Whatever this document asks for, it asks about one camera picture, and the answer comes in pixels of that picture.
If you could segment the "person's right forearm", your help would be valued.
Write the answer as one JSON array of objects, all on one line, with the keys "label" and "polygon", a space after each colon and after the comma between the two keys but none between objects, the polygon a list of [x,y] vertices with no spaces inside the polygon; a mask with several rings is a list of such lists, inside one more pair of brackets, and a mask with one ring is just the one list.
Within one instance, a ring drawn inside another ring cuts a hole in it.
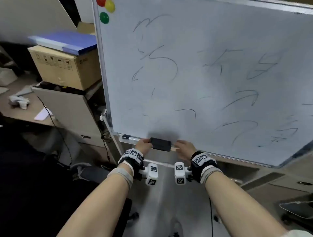
[{"label": "person's right forearm", "polygon": [[261,204],[221,172],[213,172],[206,191],[231,237],[281,237],[288,231]]}]

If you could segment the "crumpled grey cloth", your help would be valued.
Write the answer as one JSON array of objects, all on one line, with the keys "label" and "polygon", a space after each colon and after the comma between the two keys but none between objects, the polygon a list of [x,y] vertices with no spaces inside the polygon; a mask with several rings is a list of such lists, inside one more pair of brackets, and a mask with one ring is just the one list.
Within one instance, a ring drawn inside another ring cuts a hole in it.
[{"label": "crumpled grey cloth", "polygon": [[22,96],[9,96],[8,99],[9,105],[14,108],[19,107],[23,110],[26,110],[28,108],[28,105],[30,104],[30,100]]}]

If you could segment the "blue folder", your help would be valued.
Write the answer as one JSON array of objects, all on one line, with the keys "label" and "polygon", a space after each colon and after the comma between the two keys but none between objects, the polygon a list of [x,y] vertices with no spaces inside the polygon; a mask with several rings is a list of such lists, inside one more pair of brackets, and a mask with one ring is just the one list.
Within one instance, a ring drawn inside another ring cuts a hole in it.
[{"label": "blue folder", "polygon": [[82,34],[74,31],[59,31],[49,34],[33,35],[28,36],[28,39],[36,45],[77,56],[97,48],[95,35]]}]

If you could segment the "white flat device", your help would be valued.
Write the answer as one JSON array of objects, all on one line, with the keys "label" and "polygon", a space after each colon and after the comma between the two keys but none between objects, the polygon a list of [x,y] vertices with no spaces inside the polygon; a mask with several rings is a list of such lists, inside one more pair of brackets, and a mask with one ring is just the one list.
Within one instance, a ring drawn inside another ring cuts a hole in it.
[{"label": "white flat device", "polygon": [[41,122],[50,116],[52,117],[54,115],[48,108],[45,107],[34,117],[34,120]]}]

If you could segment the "person's right hand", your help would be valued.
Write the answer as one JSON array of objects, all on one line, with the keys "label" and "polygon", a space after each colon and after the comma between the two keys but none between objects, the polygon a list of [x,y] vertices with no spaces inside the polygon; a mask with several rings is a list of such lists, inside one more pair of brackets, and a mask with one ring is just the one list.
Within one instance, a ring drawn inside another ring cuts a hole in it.
[{"label": "person's right hand", "polygon": [[197,149],[194,147],[194,145],[186,141],[186,148],[185,149],[176,149],[176,154],[178,158],[184,161],[190,161],[192,159],[192,155],[197,152]]}]

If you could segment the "person's left forearm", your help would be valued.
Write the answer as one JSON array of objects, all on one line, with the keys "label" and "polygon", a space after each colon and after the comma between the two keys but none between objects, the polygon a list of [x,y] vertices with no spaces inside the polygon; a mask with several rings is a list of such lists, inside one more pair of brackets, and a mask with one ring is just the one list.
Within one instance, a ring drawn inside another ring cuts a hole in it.
[{"label": "person's left forearm", "polygon": [[123,177],[107,177],[81,203],[57,237],[112,237],[128,192]]}]

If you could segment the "white left wristband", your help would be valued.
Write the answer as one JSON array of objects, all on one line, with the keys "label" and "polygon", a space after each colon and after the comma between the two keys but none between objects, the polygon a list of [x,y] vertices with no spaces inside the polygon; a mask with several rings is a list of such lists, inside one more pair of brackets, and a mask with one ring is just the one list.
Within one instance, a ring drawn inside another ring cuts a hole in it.
[{"label": "white left wristband", "polygon": [[121,177],[123,177],[123,179],[127,182],[128,184],[128,189],[131,189],[134,178],[124,169],[124,168],[115,168],[113,169],[108,175],[107,177],[113,175],[113,174],[117,174]]}]

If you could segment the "black office chair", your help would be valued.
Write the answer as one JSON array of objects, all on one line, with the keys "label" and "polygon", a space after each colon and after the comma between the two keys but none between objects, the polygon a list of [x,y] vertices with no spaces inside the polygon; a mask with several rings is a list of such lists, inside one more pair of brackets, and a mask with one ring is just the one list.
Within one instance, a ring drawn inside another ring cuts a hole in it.
[{"label": "black office chair", "polygon": [[0,237],[56,237],[98,185],[0,125]]}]

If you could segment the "person's left hand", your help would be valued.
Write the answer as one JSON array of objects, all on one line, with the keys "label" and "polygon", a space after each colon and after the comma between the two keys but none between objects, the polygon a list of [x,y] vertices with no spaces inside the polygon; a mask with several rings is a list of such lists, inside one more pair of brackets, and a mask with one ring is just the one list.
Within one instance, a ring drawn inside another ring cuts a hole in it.
[{"label": "person's left hand", "polygon": [[140,139],[135,145],[135,149],[140,151],[143,156],[146,156],[152,147],[150,139]]}]

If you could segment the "brown cardboard box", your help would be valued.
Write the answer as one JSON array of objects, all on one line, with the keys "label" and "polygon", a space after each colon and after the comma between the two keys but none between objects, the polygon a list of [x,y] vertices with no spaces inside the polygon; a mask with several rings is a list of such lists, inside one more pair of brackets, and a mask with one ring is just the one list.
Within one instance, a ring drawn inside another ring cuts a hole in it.
[{"label": "brown cardboard box", "polygon": [[84,91],[101,79],[97,49],[79,56],[39,45],[28,51],[45,82]]}]

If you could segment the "black whiteboard marker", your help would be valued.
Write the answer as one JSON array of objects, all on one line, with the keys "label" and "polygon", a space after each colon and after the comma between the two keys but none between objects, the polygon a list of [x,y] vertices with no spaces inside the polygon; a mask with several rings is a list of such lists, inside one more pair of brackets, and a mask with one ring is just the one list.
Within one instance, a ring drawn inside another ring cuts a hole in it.
[{"label": "black whiteboard marker", "polygon": [[140,138],[137,138],[137,137],[133,137],[133,136],[130,136],[130,135],[122,135],[121,137],[123,140],[128,140],[128,141],[131,141],[132,143],[136,143],[140,140]]}]

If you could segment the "white wristband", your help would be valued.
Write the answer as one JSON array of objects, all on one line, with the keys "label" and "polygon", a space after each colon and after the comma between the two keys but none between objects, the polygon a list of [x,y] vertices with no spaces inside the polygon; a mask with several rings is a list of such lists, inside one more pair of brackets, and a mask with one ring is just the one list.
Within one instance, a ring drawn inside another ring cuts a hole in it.
[{"label": "white wristband", "polygon": [[208,165],[208,166],[204,167],[202,172],[201,172],[201,175],[200,175],[200,183],[205,185],[208,177],[214,172],[223,173],[219,168],[217,168],[213,165]]},{"label": "white wristband", "polygon": [[121,177],[123,177],[123,179],[127,182],[128,184],[128,189],[131,189],[134,178],[124,169],[124,168],[115,168],[113,169],[108,175],[107,177],[113,175],[113,174],[117,174]]}]

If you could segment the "beige drawer unit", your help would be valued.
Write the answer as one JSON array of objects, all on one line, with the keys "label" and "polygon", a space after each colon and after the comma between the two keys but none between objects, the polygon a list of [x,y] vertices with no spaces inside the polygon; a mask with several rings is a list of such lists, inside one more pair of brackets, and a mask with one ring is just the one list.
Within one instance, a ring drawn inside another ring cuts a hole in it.
[{"label": "beige drawer unit", "polygon": [[285,213],[280,203],[311,200],[313,161],[295,161],[282,168],[261,167],[246,176],[241,187],[280,220]]}]

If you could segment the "white whiteboard stand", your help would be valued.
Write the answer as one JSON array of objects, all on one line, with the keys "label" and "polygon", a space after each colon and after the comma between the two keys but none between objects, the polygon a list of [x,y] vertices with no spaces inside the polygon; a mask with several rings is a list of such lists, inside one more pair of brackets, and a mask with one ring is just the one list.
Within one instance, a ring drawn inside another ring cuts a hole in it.
[{"label": "white whiteboard stand", "polygon": [[108,149],[114,164],[117,165],[125,149],[119,141],[118,135],[113,131],[111,115],[107,112],[107,108],[105,106],[100,115],[100,122],[104,127],[102,132],[102,135],[104,136],[104,144]]}]

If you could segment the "white right wristband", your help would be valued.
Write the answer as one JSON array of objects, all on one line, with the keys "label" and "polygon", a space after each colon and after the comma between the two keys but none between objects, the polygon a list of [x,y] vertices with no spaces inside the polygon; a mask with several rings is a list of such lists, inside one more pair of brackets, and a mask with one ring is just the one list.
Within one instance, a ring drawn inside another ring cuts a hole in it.
[{"label": "white right wristband", "polygon": [[201,175],[200,175],[200,183],[205,185],[208,177],[214,172],[223,173],[219,168],[217,168],[213,165],[208,165],[208,166],[204,167],[202,172],[201,172]]}]

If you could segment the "beige cabinet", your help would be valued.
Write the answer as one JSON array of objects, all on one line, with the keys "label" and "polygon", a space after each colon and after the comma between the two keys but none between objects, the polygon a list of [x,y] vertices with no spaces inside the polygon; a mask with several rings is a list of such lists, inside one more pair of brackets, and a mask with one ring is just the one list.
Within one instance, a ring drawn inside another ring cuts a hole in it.
[{"label": "beige cabinet", "polygon": [[116,148],[112,138],[104,135],[107,130],[100,120],[105,109],[102,80],[97,81],[85,94],[63,92],[60,88],[43,88],[41,82],[32,88],[43,104],[53,113],[61,127],[69,131],[80,144]]}]

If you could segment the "black whiteboard eraser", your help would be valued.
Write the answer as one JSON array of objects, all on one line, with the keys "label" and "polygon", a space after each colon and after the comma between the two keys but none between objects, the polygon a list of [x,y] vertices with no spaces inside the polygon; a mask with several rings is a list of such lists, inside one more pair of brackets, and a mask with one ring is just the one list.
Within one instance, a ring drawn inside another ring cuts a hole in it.
[{"label": "black whiteboard eraser", "polygon": [[153,149],[166,152],[171,151],[171,141],[151,137],[150,143]]}]

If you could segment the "white whiteboard with scribbles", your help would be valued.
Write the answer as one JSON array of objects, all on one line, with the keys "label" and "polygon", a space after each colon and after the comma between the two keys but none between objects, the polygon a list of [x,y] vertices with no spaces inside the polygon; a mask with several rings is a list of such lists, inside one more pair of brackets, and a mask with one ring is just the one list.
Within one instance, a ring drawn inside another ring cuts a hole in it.
[{"label": "white whiteboard with scribbles", "polygon": [[92,8],[117,135],[266,167],[313,142],[313,0],[113,2]]}]

